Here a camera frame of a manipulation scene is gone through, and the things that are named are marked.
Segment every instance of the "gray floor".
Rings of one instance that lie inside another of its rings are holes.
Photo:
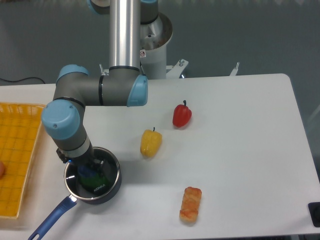
[[[236,62],[239,75],[290,77],[320,176],[320,117],[308,123],[320,105],[320,1],[160,0],[159,9],[173,24],[167,64],[188,60],[188,77],[227,76]],[[85,0],[0,3],[0,78],[55,83],[68,64],[98,76],[108,47],[109,16]]]

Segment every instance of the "red bell pepper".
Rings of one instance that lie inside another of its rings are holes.
[[[187,107],[187,101],[183,100],[183,103],[184,105],[179,104],[178,106],[176,106],[173,112],[172,123],[177,128],[181,128],[186,125],[191,119],[192,115],[191,110]]]

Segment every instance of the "black cable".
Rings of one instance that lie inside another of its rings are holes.
[[[22,79],[19,79],[19,80],[13,80],[13,81],[6,80],[6,79],[3,79],[3,78],[0,77],[0,80],[2,80],[2,81],[4,81],[4,82],[8,82],[8,83],[17,83],[17,82],[21,82],[21,81],[28,80],[28,79],[38,79],[38,80],[40,80],[43,84],[46,84],[45,81],[44,81],[42,78],[36,77],[36,76],[30,76],[30,77],[22,78]]]

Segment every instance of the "blue joint cap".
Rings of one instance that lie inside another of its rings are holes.
[[[61,77],[70,73],[83,73],[83,74],[89,75],[89,71],[85,67],[78,66],[76,64],[70,64],[61,68],[58,79],[56,80],[56,83],[59,81]]]
[[[143,106],[148,101],[148,78],[145,75],[139,75],[131,88],[127,107]]]
[[[154,4],[157,0],[141,0],[144,4]]]
[[[58,99],[50,102],[43,109],[41,121],[50,137],[65,140],[77,132],[80,126],[80,115],[71,102]]]

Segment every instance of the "metal pole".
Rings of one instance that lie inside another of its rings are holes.
[[[109,68],[140,69],[140,1],[111,0]]]

